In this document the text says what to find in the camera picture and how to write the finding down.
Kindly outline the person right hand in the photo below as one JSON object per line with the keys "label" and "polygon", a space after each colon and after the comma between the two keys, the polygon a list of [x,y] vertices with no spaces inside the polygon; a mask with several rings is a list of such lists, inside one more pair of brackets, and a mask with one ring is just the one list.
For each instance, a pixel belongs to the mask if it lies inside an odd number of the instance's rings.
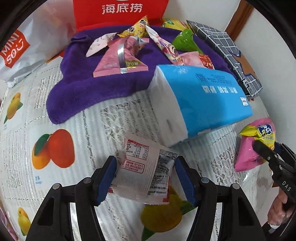
{"label": "person right hand", "polygon": [[289,218],[293,213],[293,208],[285,211],[283,205],[287,203],[288,196],[282,189],[279,189],[277,197],[274,199],[269,212],[267,214],[268,223],[270,225],[279,226],[283,223],[284,218]]}

